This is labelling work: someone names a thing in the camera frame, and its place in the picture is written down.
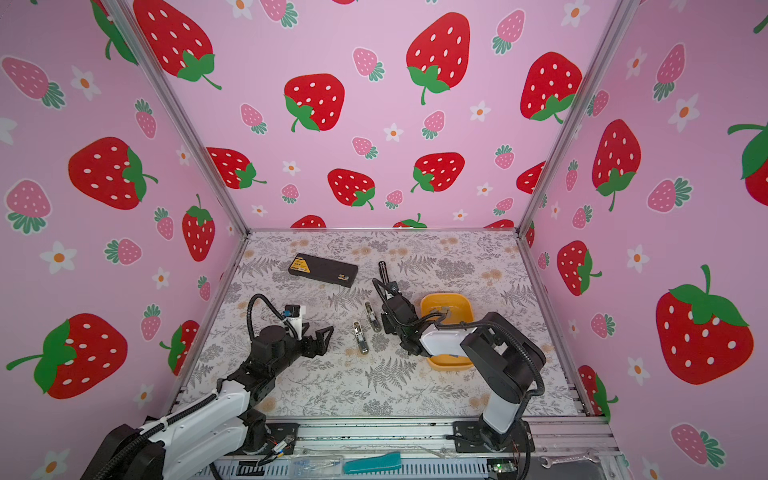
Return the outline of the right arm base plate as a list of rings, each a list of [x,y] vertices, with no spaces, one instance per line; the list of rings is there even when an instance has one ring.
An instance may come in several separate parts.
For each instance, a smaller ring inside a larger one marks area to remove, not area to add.
[[[458,453],[533,453],[535,444],[529,425],[516,422],[507,432],[499,433],[481,420],[456,421],[448,440]]]

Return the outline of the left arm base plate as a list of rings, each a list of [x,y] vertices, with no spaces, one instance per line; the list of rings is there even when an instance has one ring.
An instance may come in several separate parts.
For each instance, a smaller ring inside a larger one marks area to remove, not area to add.
[[[251,426],[238,452],[244,455],[266,455],[279,446],[279,453],[292,455],[298,430],[298,423],[265,423]]]

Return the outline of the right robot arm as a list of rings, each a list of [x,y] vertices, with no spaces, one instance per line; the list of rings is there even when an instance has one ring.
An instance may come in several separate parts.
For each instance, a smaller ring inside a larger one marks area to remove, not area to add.
[[[459,294],[429,295],[420,311],[400,293],[383,293],[381,300],[385,332],[397,336],[408,354],[449,367],[470,363],[485,380],[489,400],[469,442],[502,451],[525,433],[524,411],[545,392],[546,356],[533,341],[497,312],[475,319]]]

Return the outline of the black stapler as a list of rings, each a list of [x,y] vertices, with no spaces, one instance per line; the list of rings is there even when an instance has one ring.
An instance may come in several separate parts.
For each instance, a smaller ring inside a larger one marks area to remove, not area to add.
[[[384,285],[384,290],[388,296],[392,296],[392,290],[391,290],[391,281],[389,278],[389,273],[387,269],[387,264],[385,261],[379,261],[378,262],[378,269],[379,269],[379,276],[380,281]]]

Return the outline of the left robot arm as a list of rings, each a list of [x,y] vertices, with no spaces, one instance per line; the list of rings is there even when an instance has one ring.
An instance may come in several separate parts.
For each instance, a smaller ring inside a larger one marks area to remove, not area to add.
[[[274,440],[266,416],[256,409],[277,377],[298,359],[327,353],[332,326],[307,333],[305,308],[288,305],[280,323],[260,332],[247,316],[250,353],[205,397],[139,428],[120,425],[103,440],[84,479],[189,479],[226,454],[239,450],[272,459],[289,440]]]

